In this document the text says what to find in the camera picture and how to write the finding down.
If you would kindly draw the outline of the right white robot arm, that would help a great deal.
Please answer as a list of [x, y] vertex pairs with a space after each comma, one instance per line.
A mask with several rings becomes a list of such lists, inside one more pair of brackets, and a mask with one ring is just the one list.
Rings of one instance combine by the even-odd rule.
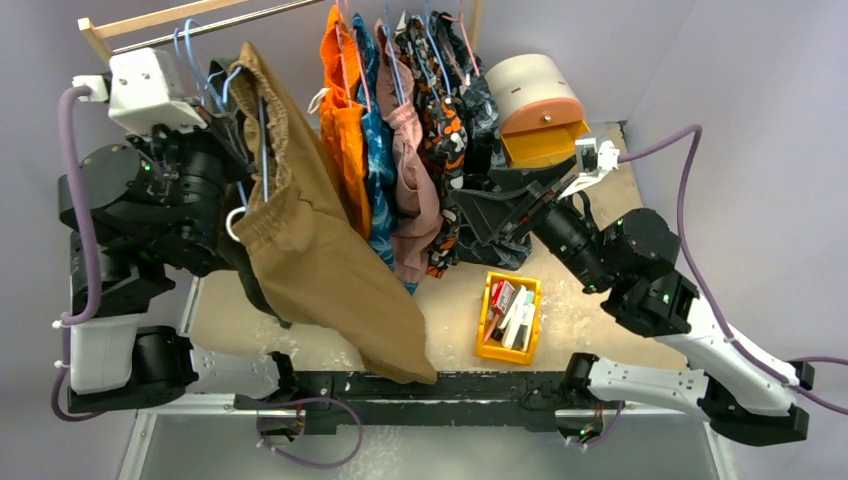
[[661, 215], [640, 207], [600, 227], [589, 195], [571, 191], [575, 177], [565, 167], [497, 169], [493, 176], [494, 192], [451, 193], [481, 242], [533, 234], [585, 293], [602, 296], [602, 310], [619, 326], [685, 357], [675, 371], [575, 353], [560, 386], [569, 404], [671, 409], [748, 446], [806, 439], [809, 416], [795, 392], [812, 388], [813, 367], [770, 356], [722, 326], [705, 290], [678, 271], [681, 242]]

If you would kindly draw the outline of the light blue wire hanger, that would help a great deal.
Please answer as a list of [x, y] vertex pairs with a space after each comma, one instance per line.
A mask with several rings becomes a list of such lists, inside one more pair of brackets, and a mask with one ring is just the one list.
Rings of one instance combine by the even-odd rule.
[[[224, 70], [219, 71], [217, 73], [210, 74], [206, 80], [202, 79], [200, 67], [195, 60], [192, 43], [191, 43], [191, 31], [192, 26], [200, 27], [200, 25], [195, 22], [192, 18], [187, 18], [183, 25], [183, 29], [179, 28], [174, 30], [173, 34], [173, 44], [176, 51], [179, 51], [178, 48], [178, 36], [179, 34], [183, 35], [183, 41], [185, 44], [185, 58], [187, 59], [187, 65], [189, 70], [194, 78], [196, 87], [198, 90], [202, 90], [207, 92], [218, 110], [221, 113], [228, 112], [228, 103], [230, 98], [230, 86], [233, 81], [237, 78], [237, 76], [243, 71], [242, 66], [237, 66], [231, 73], [228, 74], [226, 79], [221, 84], [221, 90], [218, 91], [210, 81], [217, 76], [221, 76], [225, 73]], [[270, 188], [269, 188], [269, 159], [268, 159], [268, 142], [267, 142], [267, 120], [265, 115], [265, 103], [260, 94], [257, 95], [257, 105], [258, 105], [258, 122], [259, 122], [259, 145], [260, 145], [260, 156], [261, 156], [261, 175], [262, 175], [262, 200], [267, 203], [270, 197]]]

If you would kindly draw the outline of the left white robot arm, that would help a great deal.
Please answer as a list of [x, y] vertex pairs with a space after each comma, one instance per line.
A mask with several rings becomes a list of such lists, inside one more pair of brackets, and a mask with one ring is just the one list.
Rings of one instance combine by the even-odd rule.
[[72, 311], [94, 314], [64, 331], [59, 366], [69, 378], [59, 410], [75, 419], [163, 405], [187, 393], [232, 393], [284, 409], [297, 399], [288, 356], [254, 359], [197, 346], [172, 326], [147, 326], [151, 301], [174, 282], [245, 273], [245, 250], [224, 231], [251, 167], [230, 134], [157, 125], [90, 153], [59, 179], [59, 217], [72, 233]]

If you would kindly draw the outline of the tan brown shorts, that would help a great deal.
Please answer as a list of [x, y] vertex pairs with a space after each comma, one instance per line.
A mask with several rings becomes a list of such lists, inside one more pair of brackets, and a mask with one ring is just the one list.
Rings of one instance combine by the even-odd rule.
[[366, 370], [434, 384], [425, 317], [352, 228], [332, 156], [251, 42], [229, 70], [248, 150], [261, 163], [269, 148], [268, 169], [256, 172], [248, 212], [233, 227], [266, 300], [286, 321], [338, 333]]

